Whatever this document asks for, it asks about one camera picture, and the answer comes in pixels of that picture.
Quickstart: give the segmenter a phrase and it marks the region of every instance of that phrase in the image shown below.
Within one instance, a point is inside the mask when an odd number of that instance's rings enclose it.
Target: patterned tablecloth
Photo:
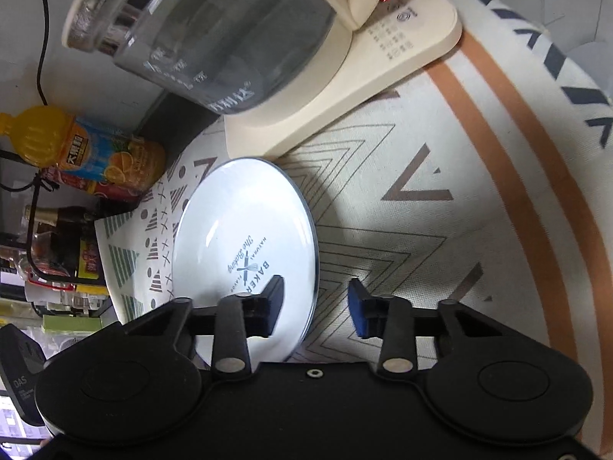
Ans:
[[[321,251],[315,318],[294,361],[376,361],[347,282],[416,306],[464,302],[582,364],[582,439],[613,447],[613,156],[609,101],[536,26],[498,0],[450,0],[464,37],[276,161],[306,198]],[[180,129],[169,126],[169,130]],[[128,215],[96,223],[126,322],[172,299],[182,211],[228,159],[222,121]],[[419,364],[432,365],[429,340]]]

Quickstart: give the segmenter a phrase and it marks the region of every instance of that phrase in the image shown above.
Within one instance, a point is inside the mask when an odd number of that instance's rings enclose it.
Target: kettle base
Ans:
[[[461,35],[457,10],[447,0],[382,0],[364,27],[353,34],[338,72],[308,104],[288,100],[290,108],[268,122],[260,112],[268,102],[225,117],[228,155],[280,157],[373,95],[445,55]],[[286,97],[284,91],[277,95]]]

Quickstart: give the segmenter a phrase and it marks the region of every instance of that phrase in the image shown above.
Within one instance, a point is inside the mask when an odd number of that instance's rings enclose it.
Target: orange juice bottle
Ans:
[[[81,178],[146,191],[164,172],[161,145],[107,131],[50,105],[16,117],[0,113],[0,134],[15,151],[41,168],[56,166]]]

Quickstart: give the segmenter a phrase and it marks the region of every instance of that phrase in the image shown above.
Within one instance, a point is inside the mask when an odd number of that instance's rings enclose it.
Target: plate rim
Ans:
[[[313,322],[313,318],[315,316],[315,308],[317,307],[317,299],[318,299],[318,294],[319,294],[319,290],[320,290],[320,241],[318,240],[318,237],[317,237],[317,229],[315,227],[315,222],[313,221],[313,215],[311,213],[311,210],[308,207],[308,204],[307,204],[307,201],[304,198],[304,195],[302,195],[302,192],[298,188],[298,185],[295,184],[293,179],[291,179],[289,177],[289,175],[287,175],[287,173],[284,172],[280,167],[278,167],[274,163],[271,163],[271,161],[267,161],[267,160],[265,160],[263,158],[243,157],[243,158],[229,159],[228,161],[225,161],[225,162],[219,164],[219,166],[217,166],[211,172],[209,172],[209,174],[206,175],[206,177],[201,182],[198,183],[198,185],[196,186],[194,192],[191,194],[191,196],[189,198],[188,205],[185,207],[185,209],[181,213],[181,218],[179,219],[179,226],[177,227],[177,233],[176,233],[175,238],[173,240],[172,268],[171,268],[171,272],[173,273],[173,279],[174,279],[174,271],[173,270],[174,270],[175,260],[177,258],[177,248],[176,248],[177,237],[179,236],[179,233],[180,233],[180,231],[181,231],[181,229],[183,227],[183,218],[185,217],[185,214],[186,214],[187,210],[189,209],[189,204],[191,203],[191,199],[194,197],[195,193],[198,191],[198,188],[200,188],[200,186],[208,178],[210,178],[210,176],[213,173],[215,173],[218,169],[220,169],[220,168],[222,168],[222,167],[224,167],[224,166],[226,166],[226,165],[228,165],[230,163],[236,163],[237,161],[255,161],[257,163],[265,163],[268,166],[272,167],[272,169],[274,169],[278,173],[280,173],[281,176],[283,178],[285,178],[287,182],[289,182],[289,184],[293,188],[293,191],[298,196],[298,199],[299,199],[300,203],[302,204],[302,207],[305,210],[306,217],[307,217],[309,225],[311,227],[311,236],[313,237],[313,257],[314,257],[314,260],[315,260],[315,282],[314,282],[314,285],[313,285],[313,301],[311,303],[311,310],[310,310],[310,312],[308,314],[307,322],[306,322],[304,328],[302,329],[302,333],[300,335],[300,339],[298,341],[298,344],[296,344],[296,346],[292,349],[290,354],[287,355],[286,358],[283,359],[283,361],[287,361],[289,358],[292,357],[292,355],[296,352],[296,350],[298,350],[298,348],[302,345],[302,343],[306,339],[307,332],[308,332],[309,327],[311,326],[311,322]]]

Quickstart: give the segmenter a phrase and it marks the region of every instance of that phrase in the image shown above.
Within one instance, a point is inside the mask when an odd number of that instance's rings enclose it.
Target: yellow bottle cap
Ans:
[[[0,135],[7,135],[13,124],[13,116],[0,112]]]

